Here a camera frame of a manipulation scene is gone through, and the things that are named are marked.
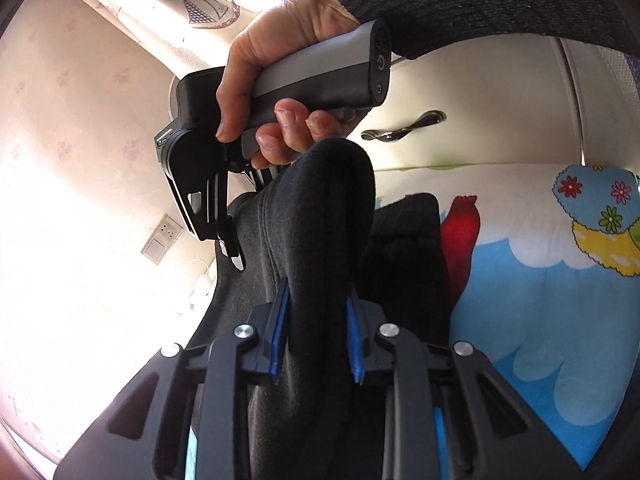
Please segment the sleeve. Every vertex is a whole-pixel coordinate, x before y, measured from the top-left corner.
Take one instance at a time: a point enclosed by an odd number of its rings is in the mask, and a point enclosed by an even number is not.
[[[396,54],[415,59],[493,34],[557,36],[640,55],[612,0],[338,0],[361,23],[387,22]]]

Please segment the cartoon print fabric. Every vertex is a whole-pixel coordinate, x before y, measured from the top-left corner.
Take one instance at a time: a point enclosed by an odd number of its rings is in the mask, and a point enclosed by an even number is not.
[[[640,274],[640,198],[633,174],[575,164],[558,175],[554,194],[574,220],[582,252],[622,276]]]
[[[450,341],[484,352],[584,468],[638,357],[636,178],[557,164],[376,175],[381,206],[416,192],[440,204],[451,295],[459,298]]]

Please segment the pink flower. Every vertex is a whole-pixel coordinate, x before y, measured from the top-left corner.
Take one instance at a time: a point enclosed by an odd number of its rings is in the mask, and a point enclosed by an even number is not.
[[[626,204],[627,200],[631,200],[631,188],[627,186],[624,182],[616,182],[613,186],[611,186],[611,196],[616,197],[616,203]]]

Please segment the paw print pattern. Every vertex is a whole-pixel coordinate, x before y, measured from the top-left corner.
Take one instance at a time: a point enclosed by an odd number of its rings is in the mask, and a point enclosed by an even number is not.
[[[64,88],[66,85],[69,84],[69,70],[65,70],[62,74],[60,74],[58,76],[58,78],[56,79],[56,83],[58,83],[58,86],[60,88]]]
[[[58,143],[58,160],[64,161],[68,158],[71,158],[71,152],[73,151],[73,147],[71,144],[66,142],[66,140],[62,140]]]
[[[136,139],[131,139],[122,147],[122,155],[127,160],[133,162],[138,158],[140,143]]]
[[[118,70],[116,72],[116,75],[114,76],[114,78],[116,78],[116,81],[119,84],[124,85],[124,83],[128,82],[129,79],[130,79],[129,69],[128,68],[122,68],[122,69]]]

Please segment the silver screw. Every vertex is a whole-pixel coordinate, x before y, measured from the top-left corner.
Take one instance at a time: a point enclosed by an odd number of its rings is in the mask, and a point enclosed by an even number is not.
[[[180,353],[180,345],[178,343],[169,343],[160,349],[160,353],[164,357],[175,357]]]
[[[251,325],[238,325],[234,329],[234,334],[240,339],[247,339],[254,334],[254,327]]]
[[[398,325],[393,323],[382,324],[378,330],[384,337],[396,337],[400,333]]]
[[[467,341],[458,341],[453,345],[453,351],[462,357],[468,357],[474,352],[474,346]]]

